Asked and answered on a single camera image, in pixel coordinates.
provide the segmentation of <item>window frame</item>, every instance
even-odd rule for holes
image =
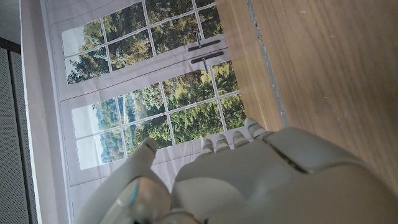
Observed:
[[[202,48],[200,50],[195,50],[193,52],[187,52],[188,47],[196,46],[196,43],[185,45],[185,46],[179,47],[177,49],[174,49],[174,50],[171,50],[170,52],[165,53],[166,57],[165,58],[162,57],[162,59],[161,59],[162,65],[174,63],[174,59],[168,58],[168,54],[175,56],[175,54],[178,52],[184,52],[183,54],[180,54],[180,56],[178,56],[178,58],[180,60],[182,60],[179,63],[175,63],[172,66],[165,67],[162,69],[156,69],[154,71],[149,72],[148,74],[145,74],[143,76],[138,76],[135,78],[131,78],[130,80],[127,80],[125,82],[119,82],[118,84],[113,85],[111,87],[103,88],[101,90],[92,91],[92,92],[89,92],[89,93],[86,93],[83,95],[78,95],[78,96],[75,96],[75,97],[72,97],[72,98],[69,98],[67,100],[63,100],[60,102],[60,106],[61,106],[60,112],[61,112],[61,117],[62,117],[62,129],[63,129],[63,137],[64,137],[64,141],[65,141],[65,154],[66,154],[66,158],[67,158],[67,169],[68,169],[68,178],[69,178],[70,186],[79,185],[79,184],[82,184],[85,182],[89,182],[92,180],[97,180],[97,179],[107,177],[110,175],[110,173],[112,173],[112,171],[116,170],[126,159],[126,158],[120,159],[118,161],[110,162],[110,163],[107,163],[104,165],[96,166],[96,167],[85,169],[85,170],[80,170],[77,147],[76,147],[76,139],[82,139],[82,138],[86,138],[88,136],[92,136],[95,134],[105,133],[105,132],[113,130],[113,129],[118,129],[118,128],[122,129],[125,126],[130,126],[133,124],[141,123],[143,121],[147,121],[147,120],[150,120],[150,119],[153,119],[153,118],[156,118],[159,116],[164,116],[164,115],[167,115],[167,122],[169,125],[169,131],[170,131],[170,135],[171,135],[173,130],[172,130],[172,125],[171,125],[170,115],[172,113],[176,113],[178,111],[185,110],[187,108],[191,108],[196,105],[201,105],[204,103],[208,103],[208,102],[217,100],[218,101],[217,105],[218,105],[218,109],[220,112],[220,118],[223,122],[223,129],[226,131],[226,132],[224,132],[224,134],[226,136],[228,136],[229,138],[231,138],[230,141],[232,141],[232,133],[235,129],[226,130],[225,121],[223,120],[224,115],[223,115],[223,109],[222,109],[220,99],[223,99],[223,98],[226,98],[226,97],[229,97],[232,95],[237,95],[240,93],[240,91],[239,90],[234,91],[232,93],[227,93],[222,96],[219,95],[218,89],[216,88],[215,74],[213,72],[212,65],[227,62],[231,59],[229,56],[228,48],[226,48],[226,46],[225,46],[226,44],[225,44],[225,39],[223,37],[223,34],[214,36],[214,37],[210,38],[209,41],[213,41],[213,39],[221,40],[221,43],[219,44],[219,47],[221,47],[221,49],[217,49],[218,47],[216,47],[216,50],[215,50],[215,46],[210,46],[210,47]],[[207,99],[205,101],[196,102],[196,103],[193,103],[193,104],[190,104],[187,106],[183,106],[181,108],[177,108],[177,109],[174,109],[171,111],[166,110],[167,99],[165,98],[165,95],[164,95],[164,87],[163,87],[162,82],[164,80],[167,80],[170,78],[175,78],[180,75],[184,75],[188,72],[192,72],[192,71],[199,70],[199,69],[204,69],[203,63],[198,62],[198,63],[192,64],[191,60],[194,58],[198,58],[196,55],[207,55],[207,54],[211,54],[212,52],[218,52],[218,51],[223,51],[224,55],[206,60],[208,67],[210,67],[209,72],[210,72],[211,79],[213,82],[213,91],[215,92],[215,96],[210,99]],[[120,126],[120,124],[119,124],[119,126],[116,126],[115,128],[106,129],[106,130],[100,131],[95,134],[87,135],[87,136],[80,137],[80,138],[75,138],[75,132],[74,132],[73,120],[72,120],[72,109],[79,108],[82,106],[87,106],[87,105],[97,103],[97,102],[100,102],[103,100],[108,100],[110,98],[116,99],[117,96],[119,96],[119,95],[131,92],[131,91],[139,90],[147,85],[151,85],[151,84],[155,84],[155,83],[160,83],[159,86],[161,87],[162,100],[165,103],[165,112],[164,113],[159,113],[159,114],[147,117],[147,118],[138,119],[136,121],[133,121],[133,122],[130,122],[127,124],[123,124],[122,126]],[[117,103],[116,108],[118,110],[118,113],[120,113],[117,100],[116,100],[116,103]],[[213,140],[216,141],[216,136],[213,136],[213,137],[208,136],[207,138],[213,138]],[[195,139],[193,141],[184,142],[184,143],[181,143],[178,145],[175,144],[174,136],[172,136],[172,139],[173,139],[172,147],[166,147],[166,148],[163,148],[163,149],[160,149],[157,151],[157,155],[156,155],[154,164],[163,163],[163,162],[166,162],[169,160],[178,159],[181,157],[189,156],[189,155],[200,152],[201,139]]]

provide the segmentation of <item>gray panel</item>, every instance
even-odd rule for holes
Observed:
[[[37,212],[35,204],[35,193],[34,184],[32,178],[32,167],[30,164],[30,152],[29,152],[29,139],[27,133],[27,121],[26,121],[26,110],[25,110],[25,96],[24,96],[24,80],[22,77],[22,60],[21,55],[11,52],[11,65],[12,65],[12,77],[14,84],[14,99],[17,103],[16,113],[19,122],[19,136],[20,143],[22,143],[22,156],[23,163],[25,165],[25,177],[26,177],[26,190],[28,192],[28,205],[30,209],[31,222],[37,223]]]
[[[29,223],[7,57],[0,49],[0,223]]]

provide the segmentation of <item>tree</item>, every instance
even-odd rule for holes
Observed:
[[[221,105],[228,130],[243,126],[246,114],[240,94],[223,98]]]
[[[151,31],[156,53],[161,54],[196,42],[199,27],[195,15],[190,14],[155,26]]]
[[[176,112],[170,119],[177,144],[223,131],[215,101]]]
[[[199,11],[199,17],[205,38],[223,33],[223,27],[221,26],[216,6]]]
[[[170,110],[215,96],[211,75],[203,69],[164,81],[164,91]]]
[[[68,74],[68,85],[109,73],[108,59],[104,47],[87,54],[81,54],[77,56],[77,60],[69,59],[69,63],[75,69]]]
[[[122,37],[146,26],[142,2],[104,17],[104,28],[108,41]]]
[[[146,0],[145,4],[151,24],[193,9],[191,0]]]
[[[198,5],[209,4],[212,0],[200,0]],[[146,8],[151,24],[166,18],[181,15],[193,9],[191,0],[146,0]],[[217,9],[211,7],[200,11],[205,37],[222,33]],[[142,2],[121,9],[103,17],[104,31],[108,41],[120,38],[146,26]],[[199,32],[195,14],[174,19],[151,28],[157,54],[190,44],[196,41]],[[83,27],[85,44],[80,52],[104,43],[100,20]],[[141,31],[108,45],[109,58],[115,71],[128,65],[153,57],[148,30]],[[105,47],[67,59],[74,69],[67,71],[69,85],[109,73],[108,56]]]
[[[239,90],[231,61],[214,65],[213,71],[219,95]]]
[[[119,124],[116,102],[113,98],[93,104],[92,109],[96,110],[95,116],[97,117],[100,130],[107,130]],[[103,152],[101,153],[103,163],[124,158],[120,129],[100,134],[99,140],[103,148]]]

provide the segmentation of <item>white mullion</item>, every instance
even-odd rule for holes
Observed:
[[[219,99],[227,98],[229,96],[237,95],[237,94],[240,94],[240,93],[241,93],[240,90],[236,90],[236,91],[233,91],[231,93],[227,93],[227,94],[224,94],[222,96],[219,96]]]
[[[99,20],[101,21],[102,34],[103,34],[103,36],[104,36],[105,51],[106,51],[106,56],[107,56],[107,58],[108,58],[109,72],[112,72],[111,56],[110,56],[110,54],[109,54],[108,40],[106,39],[106,32],[105,32],[104,20],[103,20],[102,17],[101,17]]]
[[[144,9],[144,17],[145,17],[145,22],[147,24],[146,27],[148,29],[150,47],[152,48],[152,54],[155,57],[156,56],[155,43],[154,43],[154,38],[152,37],[152,31],[150,29],[151,27],[149,24],[149,17],[148,17],[147,5],[145,4],[145,0],[142,0],[142,8]]]
[[[125,153],[124,155],[126,155],[125,158],[127,158],[127,148],[126,148],[126,142],[124,140],[124,130],[123,130],[123,127],[122,127],[122,116],[121,116],[121,113],[120,113],[118,97],[115,97],[115,99],[116,99],[116,110],[118,111],[118,120],[119,120],[120,134],[122,135],[122,144],[123,144],[123,149],[124,149],[124,153]]]
[[[184,12],[183,14],[180,14],[180,15],[177,15],[177,16],[169,17],[169,18],[164,19],[164,20],[162,20],[162,21],[155,22],[154,24],[151,24],[150,27],[155,27],[155,26],[161,25],[161,24],[163,24],[163,23],[165,23],[165,22],[170,22],[170,21],[172,21],[172,20],[174,20],[174,19],[182,18],[182,17],[184,17],[184,16],[193,14],[194,12],[195,12],[195,10],[191,10],[191,11]]]
[[[205,39],[205,34],[203,33],[203,29],[201,28],[200,17],[199,17],[199,11],[198,11],[197,4],[196,4],[195,0],[192,0],[192,5],[193,5],[193,10],[195,11],[195,17],[197,18],[197,23],[198,23],[198,27],[199,27],[200,38],[201,38],[202,40],[204,40],[204,39]]]
[[[105,46],[105,44],[100,44],[100,45],[98,45],[96,47],[93,47],[92,49],[84,50],[82,52],[78,52],[78,53],[75,53],[73,55],[64,56],[64,58],[66,59],[66,58],[74,57],[74,56],[81,55],[81,54],[87,54],[87,53],[90,53],[92,51],[98,50],[98,49],[100,49],[100,48],[102,48],[104,46]]]
[[[131,32],[131,33],[128,33],[128,34],[126,34],[126,35],[124,35],[124,36],[118,37],[118,38],[116,38],[116,39],[114,39],[114,40],[109,41],[107,45],[113,44],[113,43],[115,43],[115,42],[117,42],[117,41],[119,41],[119,40],[126,39],[126,38],[128,38],[128,37],[130,37],[130,36],[132,36],[132,35],[134,35],[134,34],[138,34],[139,32],[144,31],[144,30],[146,30],[146,29],[147,29],[147,27],[145,26],[145,27],[140,28],[140,29],[138,29],[138,30],[136,30],[136,31],[133,31],[133,32]]]
[[[213,66],[211,66],[209,68],[209,70],[210,70],[210,75],[211,75],[211,81],[213,82],[214,93],[216,94],[218,111],[220,111],[221,122],[223,123],[224,131],[226,131],[227,129],[226,129],[226,123],[225,123],[225,119],[224,119],[223,107],[221,106],[220,96],[218,95],[217,83],[216,83],[216,78],[215,78],[214,72],[213,72]]]
[[[199,7],[199,8],[198,8],[198,11],[201,11],[201,10],[203,10],[203,9],[208,9],[208,8],[213,7],[213,6],[215,6],[215,5],[216,5],[216,3],[215,3],[215,2],[212,2],[212,3],[210,3],[210,4],[206,5],[206,6]]]
[[[127,127],[127,126],[131,126],[131,125],[133,125],[133,124],[139,124],[139,123],[148,121],[148,120],[150,120],[150,119],[158,118],[158,117],[165,116],[165,115],[166,115],[165,113],[155,114],[155,115],[153,115],[153,116],[149,116],[149,117],[146,117],[146,118],[138,119],[138,120],[133,121],[133,122],[130,122],[130,123],[122,124],[121,126],[116,126],[116,127],[109,128],[109,129],[107,129],[107,130],[104,130],[104,131],[100,131],[100,132],[98,132],[98,133],[89,134],[89,135],[87,135],[87,136],[79,137],[79,138],[76,138],[76,140],[83,139],[83,138],[88,138],[88,137],[91,137],[91,136],[94,136],[94,135],[97,135],[97,134],[104,134],[104,133],[107,133],[108,131],[114,131],[114,130],[120,128],[120,127],[124,128],[124,127]]]
[[[160,84],[160,91],[162,92],[164,110],[166,111],[167,123],[169,124],[170,137],[172,138],[172,144],[174,146],[175,139],[174,139],[174,132],[173,132],[173,127],[172,127],[172,120],[170,119],[169,107],[167,106],[166,94],[164,93],[163,82],[160,82],[159,84]]]

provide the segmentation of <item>forest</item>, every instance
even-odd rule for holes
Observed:
[[[213,85],[218,93],[225,95],[238,90],[238,84],[232,63],[224,62],[212,66],[215,75],[213,84],[211,76],[204,70],[193,71],[179,77],[163,81],[165,101],[170,110],[192,105],[203,100],[215,98]],[[124,155],[121,129],[100,134],[103,148],[102,163],[116,161],[129,156],[145,138],[154,138],[159,148],[172,145],[170,128],[165,113],[159,83],[146,86],[136,91],[123,94],[117,98],[119,114],[114,98],[93,104],[96,111],[99,130],[118,126],[118,119],[123,127],[127,155]],[[241,127],[246,117],[240,94],[220,99],[222,113],[228,130]],[[130,124],[154,116],[147,121]],[[199,104],[185,110],[170,114],[172,130],[176,144],[211,134],[223,132],[220,111],[216,100]]]
[[[206,6],[214,0],[197,0],[197,7]],[[145,0],[149,26],[146,24],[142,2],[103,17],[104,31],[99,19],[63,32],[65,66],[68,85],[83,82],[110,72],[105,47],[88,51],[107,42],[123,38],[108,44],[112,71],[146,60],[155,55],[152,53],[149,30],[153,38],[156,54],[161,54],[177,47],[196,42],[199,26],[193,12],[191,0]],[[186,12],[189,15],[164,21]],[[200,25],[205,38],[223,33],[216,6],[199,10]],[[66,45],[67,40],[75,36],[77,49]],[[86,53],[67,57],[76,52]]]
[[[204,7],[198,12],[200,24],[193,12],[191,0],[145,0],[149,24],[146,22],[143,3],[137,2],[104,16],[103,28],[97,19],[71,30],[70,33],[81,38],[77,38],[77,49],[68,49],[64,44],[68,84],[83,82],[151,58],[155,56],[151,46],[154,46],[154,52],[158,55],[195,42],[200,26],[205,38],[223,33],[216,6],[207,6],[214,0],[195,2],[196,7]],[[186,12],[183,17],[165,21]],[[111,43],[106,49],[104,43],[109,41]],[[85,53],[67,57],[83,51]],[[104,131],[99,134],[103,149],[102,163],[127,157],[148,137],[154,138],[159,148],[171,146],[171,130],[176,144],[223,132],[221,113],[227,129],[242,126],[245,114],[240,94],[236,92],[239,89],[232,63],[224,62],[209,69],[213,70],[215,82],[204,69],[164,80],[165,101],[160,83],[155,83],[93,104],[91,108],[95,111],[98,129]],[[220,99],[221,111],[215,98],[215,89],[220,96],[232,93]],[[179,110],[183,106],[210,99],[214,100]],[[171,127],[165,115],[166,106],[169,111],[176,110],[170,114]]]

